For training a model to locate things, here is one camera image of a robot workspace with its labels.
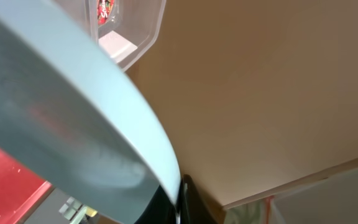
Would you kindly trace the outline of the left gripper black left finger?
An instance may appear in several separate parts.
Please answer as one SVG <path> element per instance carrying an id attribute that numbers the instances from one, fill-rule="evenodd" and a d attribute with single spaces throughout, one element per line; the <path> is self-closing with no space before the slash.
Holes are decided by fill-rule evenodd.
<path id="1" fill-rule="evenodd" d="M 161 186 L 159 186 L 135 224 L 176 224 L 177 212 L 174 204 Z"/>

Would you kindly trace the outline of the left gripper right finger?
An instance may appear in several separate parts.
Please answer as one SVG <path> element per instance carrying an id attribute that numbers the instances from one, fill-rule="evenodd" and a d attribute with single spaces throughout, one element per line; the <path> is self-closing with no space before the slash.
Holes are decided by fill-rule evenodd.
<path id="1" fill-rule="evenodd" d="M 181 180 L 179 205 L 181 224 L 218 224 L 187 174 Z"/>

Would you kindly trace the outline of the red snack wrapper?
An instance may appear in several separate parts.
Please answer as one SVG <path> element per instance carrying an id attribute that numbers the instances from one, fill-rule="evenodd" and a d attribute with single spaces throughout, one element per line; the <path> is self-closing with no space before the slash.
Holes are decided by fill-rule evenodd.
<path id="1" fill-rule="evenodd" d="M 114 6 L 114 0 L 99 0 L 97 3 L 98 24 L 103 25 L 109 19 Z"/>

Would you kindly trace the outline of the light blue plate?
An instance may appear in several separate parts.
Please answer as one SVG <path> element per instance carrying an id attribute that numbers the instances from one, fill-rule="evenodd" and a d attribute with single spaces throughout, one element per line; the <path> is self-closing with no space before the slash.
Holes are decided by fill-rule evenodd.
<path id="1" fill-rule="evenodd" d="M 159 186 L 177 212 L 180 171 L 160 121 L 53 1 L 0 1 L 0 148 L 117 222 L 135 223 Z"/>

